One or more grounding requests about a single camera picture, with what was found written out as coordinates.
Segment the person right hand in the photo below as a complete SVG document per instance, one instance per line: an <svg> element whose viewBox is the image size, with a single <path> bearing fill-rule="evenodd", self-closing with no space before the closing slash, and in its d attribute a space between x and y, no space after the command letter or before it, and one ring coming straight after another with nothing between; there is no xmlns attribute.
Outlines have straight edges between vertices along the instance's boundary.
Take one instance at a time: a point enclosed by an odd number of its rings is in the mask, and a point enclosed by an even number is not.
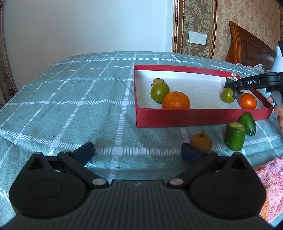
<svg viewBox="0 0 283 230"><path fill-rule="evenodd" d="M277 106L276 104L273 110L274 110L274 114L277 116L277 120L281 128L281 132L283 132L283 109L282 107Z"/></svg>

